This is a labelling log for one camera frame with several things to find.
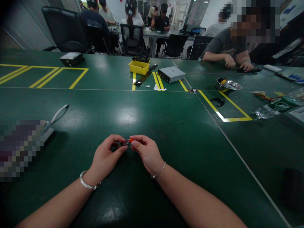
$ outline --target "person's left hand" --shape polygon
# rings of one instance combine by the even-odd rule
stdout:
[[[250,62],[246,61],[241,65],[240,69],[242,68],[244,69],[244,73],[247,73],[251,71],[254,68],[254,66]]]
[[[120,156],[128,149],[128,146],[119,147],[112,152],[111,147],[118,147],[116,142],[125,139],[120,135],[110,135],[96,149],[93,162],[89,170],[83,175],[85,183],[95,186],[98,185],[114,169]]]

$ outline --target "gray t-shirt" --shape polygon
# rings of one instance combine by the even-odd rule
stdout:
[[[247,45],[242,43],[233,43],[231,40],[230,28],[217,34],[204,50],[202,57],[206,52],[214,54],[229,54],[232,58],[235,58],[237,54],[240,54],[247,50]]]

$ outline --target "table surface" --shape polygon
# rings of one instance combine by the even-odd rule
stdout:
[[[279,202],[284,168],[304,171],[303,128],[285,115],[257,121],[251,114],[264,105],[251,91],[266,91],[271,97],[299,85],[266,70],[245,75],[220,64],[151,59],[159,69],[177,66],[186,78],[168,84],[152,74],[135,87],[140,75],[130,72],[129,57],[84,55],[85,62],[71,68],[60,62],[62,55],[0,49],[1,119],[50,120],[59,108],[70,105],[53,124],[55,132],[28,172],[1,185],[3,216],[9,225],[77,179],[112,133],[154,139],[168,164],[222,200],[248,227],[288,227],[280,213],[291,226],[304,224],[302,212]],[[33,67],[12,73],[22,66]],[[242,90],[227,95],[216,91],[216,79],[223,76],[241,84]],[[153,90],[155,84],[167,91]],[[200,92],[190,94],[186,91],[190,88]],[[213,97],[229,101],[216,112],[209,101]],[[130,149],[71,226],[125,227],[126,223],[187,227]]]

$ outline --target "black t-shirt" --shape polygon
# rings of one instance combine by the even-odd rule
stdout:
[[[155,27],[156,30],[164,31],[165,30],[164,28],[169,26],[169,25],[170,25],[169,17],[166,16],[164,19],[162,19],[161,16],[157,16],[155,18],[154,27]]]

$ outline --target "black clip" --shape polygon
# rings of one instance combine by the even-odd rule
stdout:
[[[212,98],[210,101],[217,101],[217,102],[219,102],[220,104],[217,104],[216,106],[217,107],[222,107],[224,104],[225,104],[225,101],[226,101],[227,99],[224,99],[224,100],[222,100],[222,99],[220,99],[220,98]]]

